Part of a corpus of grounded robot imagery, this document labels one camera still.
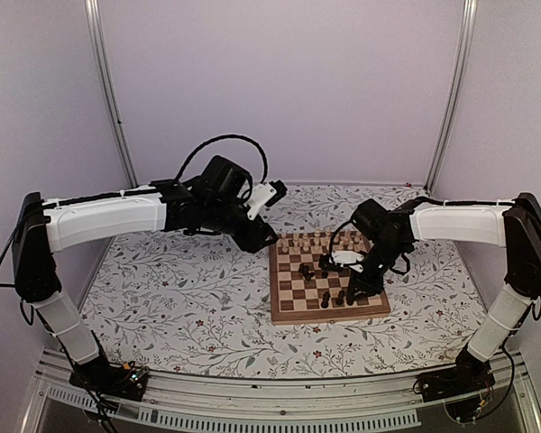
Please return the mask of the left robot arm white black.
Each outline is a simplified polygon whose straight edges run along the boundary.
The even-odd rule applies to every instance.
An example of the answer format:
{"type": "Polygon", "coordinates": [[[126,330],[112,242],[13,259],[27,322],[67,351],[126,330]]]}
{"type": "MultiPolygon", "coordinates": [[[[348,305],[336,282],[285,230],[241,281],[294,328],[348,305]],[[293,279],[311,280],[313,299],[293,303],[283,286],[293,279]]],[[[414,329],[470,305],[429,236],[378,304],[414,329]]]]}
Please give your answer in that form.
{"type": "Polygon", "coordinates": [[[182,231],[184,235],[229,235],[243,252],[277,242],[261,211],[287,192],[280,180],[255,184],[251,174],[216,155],[187,181],[153,181],[136,189],[69,199],[40,193],[24,198],[5,250],[12,254],[10,288],[32,305],[82,378],[98,392],[116,382],[115,370],[76,305],[62,289],[53,255],[78,244],[138,232],[182,231]]]}

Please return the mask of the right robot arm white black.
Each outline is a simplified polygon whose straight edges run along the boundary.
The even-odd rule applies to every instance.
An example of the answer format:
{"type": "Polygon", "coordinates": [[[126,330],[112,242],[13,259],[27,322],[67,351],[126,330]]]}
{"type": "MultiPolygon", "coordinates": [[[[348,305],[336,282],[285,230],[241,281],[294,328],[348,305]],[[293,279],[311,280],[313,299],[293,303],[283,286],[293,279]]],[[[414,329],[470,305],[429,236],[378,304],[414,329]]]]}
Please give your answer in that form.
{"type": "Polygon", "coordinates": [[[467,393],[481,381],[483,369],[506,338],[516,332],[531,305],[541,297],[541,207],[531,193],[509,201],[411,199],[388,210],[369,199],[358,206],[351,224],[371,241],[367,253],[337,251],[338,267],[351,270],[348,296],[378,294],[387,272],[417,241],[451,240],[494,244],[506,251],[503,287],[487,317],[460,353],[448,385],[467,393]]]}

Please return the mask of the wooden chess board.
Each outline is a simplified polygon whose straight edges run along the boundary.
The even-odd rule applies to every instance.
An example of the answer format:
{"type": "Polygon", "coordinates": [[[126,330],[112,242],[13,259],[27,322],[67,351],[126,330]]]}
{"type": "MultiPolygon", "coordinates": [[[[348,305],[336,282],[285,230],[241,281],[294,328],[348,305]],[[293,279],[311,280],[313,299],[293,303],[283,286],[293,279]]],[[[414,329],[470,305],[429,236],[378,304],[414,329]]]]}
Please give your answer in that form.
{"type": "Polygon", "coordinates": [[[390,313],[387,295],[360,298],[352,306],[346,303],[337,306],[335,299],[340,290],[347,291],[350,271],[325,272],[319,268],[322,254],[328,253],[331,232],[316,230],[299,233],[298,247],[292,246],[293,233],[280,236],[270,247],[270,299],[271,322],[275,325],[317,324],[350,320],[384,318],[390,313]],[[283,253],[280,240],[289,240],[289,251],[283,253]],[[305,281],[298,273],[301,263],[315,272],[311,281],[305,281]],[[324,292],[330,293],[330,305],[320,307],[324,292]]]}

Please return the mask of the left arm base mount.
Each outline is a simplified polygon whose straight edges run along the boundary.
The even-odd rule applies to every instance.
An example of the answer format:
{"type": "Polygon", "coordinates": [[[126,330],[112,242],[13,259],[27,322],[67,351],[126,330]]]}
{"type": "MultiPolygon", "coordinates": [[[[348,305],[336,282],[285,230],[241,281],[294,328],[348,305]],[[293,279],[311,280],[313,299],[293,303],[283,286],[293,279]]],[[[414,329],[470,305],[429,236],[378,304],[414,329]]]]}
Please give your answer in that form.
{"type": "Polygon", "coordinates": [[[142,401],[146,391],[149,368],[135,361],[112,364],[101,354],[85,364],[76,363],[67,356],[72,368],[69,382],[88,392],[113,396],[129,401],[142,401]]]}

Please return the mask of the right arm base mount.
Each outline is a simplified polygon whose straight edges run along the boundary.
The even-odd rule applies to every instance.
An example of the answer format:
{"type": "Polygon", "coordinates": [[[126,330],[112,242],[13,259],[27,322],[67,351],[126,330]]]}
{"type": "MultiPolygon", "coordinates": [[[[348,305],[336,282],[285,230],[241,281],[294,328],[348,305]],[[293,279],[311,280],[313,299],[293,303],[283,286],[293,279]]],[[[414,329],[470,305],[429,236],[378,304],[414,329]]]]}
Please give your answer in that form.
{"type": "Polygon", "coordinates": [[[447,402],[447,415],[458,423],[476,421],[492,397],[495,379],[489,361],[480,362],[475,358],[459,356],[455,366],[422,373],[412,386],[412,391],[420,395],[423,402],[447,402]]]}

